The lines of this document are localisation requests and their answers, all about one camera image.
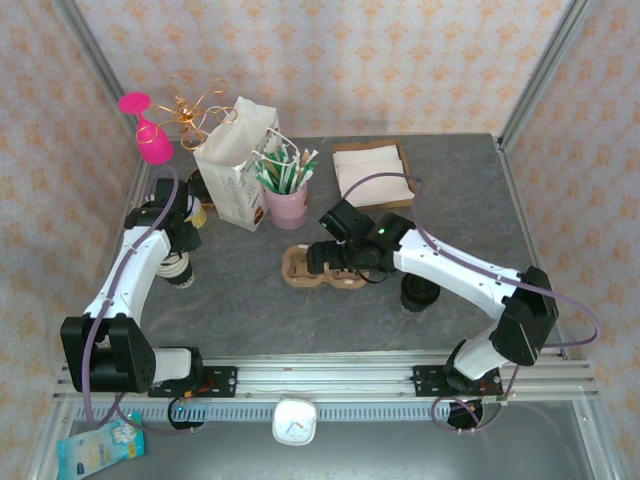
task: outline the tissue box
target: tissue box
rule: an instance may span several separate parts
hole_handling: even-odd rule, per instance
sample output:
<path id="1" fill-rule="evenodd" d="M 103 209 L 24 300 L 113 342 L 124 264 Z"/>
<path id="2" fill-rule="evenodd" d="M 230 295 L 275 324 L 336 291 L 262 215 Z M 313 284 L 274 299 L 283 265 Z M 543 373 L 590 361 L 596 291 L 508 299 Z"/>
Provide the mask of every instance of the tissue box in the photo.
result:
<path id="1" fill-rule="evenodd" d="M 404 149 L 400 144 L 400 141 L 397 139 L 390 140 L 372 140 L 369 143 L 341 143 L 338 145 L 334 145 L 333 153 L 336 152 L 352 152 L 358 150 L 372 150 L 374 148 L 387 147 L 387 146 L 395 146 L 398 150 L 398 157 L 402 161 L 402 168 L 405 174 L 411 175 L 411 170 L 409 169 L 409 162 L 407 161 L 407 157 L 404 153 Z M 415 183 L 413 180 L 407 180 L 407 186 L 409 190 L 413 193 L 416 192 Z M 358 207 L 361 210 L 374 210 L 374 209 L 386 209 L 386 208 L 398 208 L 398 207 L 408 207 L 413 203 L 413 199 L 407 200 L 396 200 L 392 202 L 384 202 L 377 203 L 375 205 L 366 205 L 362 207 Z"/>

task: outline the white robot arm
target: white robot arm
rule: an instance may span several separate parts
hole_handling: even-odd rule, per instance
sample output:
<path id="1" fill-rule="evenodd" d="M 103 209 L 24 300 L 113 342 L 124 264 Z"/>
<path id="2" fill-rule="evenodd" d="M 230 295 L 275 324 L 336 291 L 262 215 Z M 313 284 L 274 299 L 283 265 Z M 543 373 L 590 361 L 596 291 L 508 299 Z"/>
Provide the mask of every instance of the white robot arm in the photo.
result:
<path id="1" fill-rule="evenodd" d="M 178 288 L 193 281 L 188 251 L 200 246 L 197 230 L 190 222 L 187 186 L 179 182 L 176 199 L 158 225 L 124 265 L 126 253 L 147 232 L 163 210 L 171 180 L 161 179 L 154 200 L 134 209 L 125 220 L 122 247 L 100 293 L 82 317 L 65 319 L 60 335 L 76 390 L 81 391 L 82 355 L 87 332 L 103 308 L 114 279 L 117 284 L 104 313 L 91 353 L 90 386 L 94 392 L 145 392 L 152 384 L 184 381 L 185 390 L 197 385 L 201 359 L 194 348 L 151 348 L 140 330 L 144 302 L 156 274 Z"/>
<path id="2" fill-rule="evenodd" d="M 327 212 L 320 223 L 337 242 L 318 242 L 309 248 L 310 273 L 323 273 L 325 264 L 330 269 L 355 272 L 399 270 L 408 274 L 407 277 L 415 276 L 406 285 L 422 283 L 426 289 L 435 288 L 437 292 L 439 287 L 444 287 L 478 306 L 495 321 L 486 331 L 462 341 L 454 349 L 445 365 L 448 386 L 454 391 L 473 390 L 487 373 L 507 362 L 531 366 L 537 360 L 558 317 L 555 301 L 510 283 L 550 290 L 549 279 L 542 270 L 529 267 L 521 273 L 493 265 L 436 239 L 432 239 L 433 248 L 425 243 L 413 222 L 387 213 L 376 223 L 344 199 Z M 441 251 L 512 282 L 474 272 L 442 255 Z M 402 295 L 410 298 L 414 295 L 412 306 L 420 303 L 420 292 L 403 290 Z M 420 309 L 433 303 L 437 293 L 430 297 Z"/>

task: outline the white tissue box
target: white tissue box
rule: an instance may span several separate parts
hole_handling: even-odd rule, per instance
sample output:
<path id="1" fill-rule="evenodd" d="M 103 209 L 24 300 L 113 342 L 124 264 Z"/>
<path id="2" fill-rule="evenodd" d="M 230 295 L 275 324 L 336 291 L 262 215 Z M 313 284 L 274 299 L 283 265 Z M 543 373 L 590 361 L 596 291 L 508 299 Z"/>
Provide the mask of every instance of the white tissue box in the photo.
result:
<path id="1" fill-rule="evenodd" d="M 402 145 L 395 139 L 335 145 L 333 162 L 342 195 L 358 180 L 374 173 L 411 175 Z M 364 210 L 408 207 L 413 203 L 414 193 L 413 180 L 381 177 L 359 186 L 347 200 Z"/>

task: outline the pink wine glass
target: pink wine glass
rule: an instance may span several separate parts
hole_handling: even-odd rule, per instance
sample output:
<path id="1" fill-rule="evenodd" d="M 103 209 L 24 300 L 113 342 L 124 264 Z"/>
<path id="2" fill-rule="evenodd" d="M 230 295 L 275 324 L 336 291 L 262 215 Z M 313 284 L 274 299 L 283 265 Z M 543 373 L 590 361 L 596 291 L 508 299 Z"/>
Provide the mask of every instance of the pink wine glass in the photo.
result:
<path id="1" fill-rule="evenodd" d="M 173 145 L 162 128 L 142 115 L 150 106 L 151 97 L 144 92 L 127 93 L 118 102 L 118 108 L 122 113 L 138 115 L 136 143 L 142 158 L 151 165 L 160 165 L 173 157 Z"/>

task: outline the small clock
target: small clock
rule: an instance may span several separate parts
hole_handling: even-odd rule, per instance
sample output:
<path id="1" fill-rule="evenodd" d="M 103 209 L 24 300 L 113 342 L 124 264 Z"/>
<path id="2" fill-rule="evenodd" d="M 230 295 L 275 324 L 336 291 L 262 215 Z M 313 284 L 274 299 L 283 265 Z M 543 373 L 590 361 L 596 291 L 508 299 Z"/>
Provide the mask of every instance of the small clock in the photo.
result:
<path id="1" fill-rule="evenodd" d="M 316 434 L 316 406 L 307 400 L 286 398 L 273 414 L 273 437 L 290 446 L 307 445 Z"/>

